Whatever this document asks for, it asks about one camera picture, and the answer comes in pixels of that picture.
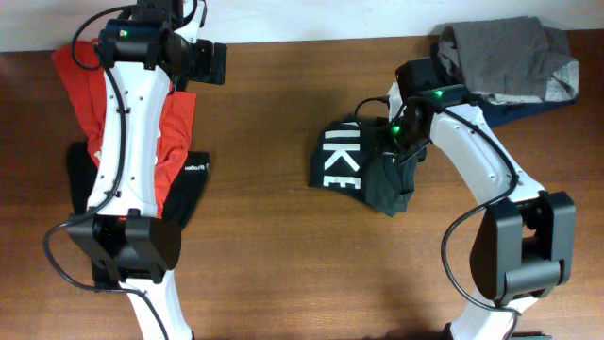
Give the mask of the dark green t-shirt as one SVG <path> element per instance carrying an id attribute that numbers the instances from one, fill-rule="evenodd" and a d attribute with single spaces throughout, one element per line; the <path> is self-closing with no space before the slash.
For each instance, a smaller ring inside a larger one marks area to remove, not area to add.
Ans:
<path id="1" fill-rule="evenodd" d="M 416 167 L 428 151 L 403 161 L 393 133 L 372 130 L 387 122 L 375 118 L 358 124 L 348 115 L 324 127 L 310 155 L 309 186 L 352 197 L 389 217 L 405 212 L 415 191 Z"/>

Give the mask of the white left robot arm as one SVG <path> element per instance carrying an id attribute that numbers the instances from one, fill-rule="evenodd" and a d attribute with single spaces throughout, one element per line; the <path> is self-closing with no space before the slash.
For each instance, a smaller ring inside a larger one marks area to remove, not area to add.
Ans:
<path id="1" fill-rule="evenodd" d="M 192 339 L 175 279 L 182 228 L 159 216 L 160 119 L 181 94 L 180 79 L 224 83 L 227 46 L 168 21 L 112 19 L 92 50 L 106 91 L 101 158 L 85 212 L 45 233 L 45 256 L 74 287 L 126 294 L 144 338 Z M 92 285 L 69 276 L 54 258 L 50 239 L 60 230 L 91 259 Z"/>

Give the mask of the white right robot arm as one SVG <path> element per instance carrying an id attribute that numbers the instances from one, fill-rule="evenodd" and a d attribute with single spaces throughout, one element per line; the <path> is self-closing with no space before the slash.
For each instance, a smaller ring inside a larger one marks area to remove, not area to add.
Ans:
<path id="1" fill-rule="evenodd" d="M 482 109 L 457 86 L 405 96 L 387 92 L 389 131 L 403 147 L 428 144 L 453 163 L 477 202 L 441 241 L 445 274 L 467 304 L 447 323 L 443 339 L 513 339 L 523 312 L 570 279 L 576 207 L 566 192 L 550 193 L 529 176 L 491 131 Z M 453 231 L 482 220 L 469 258 L 475 285 L 466 292 L 447 258 Z"/>

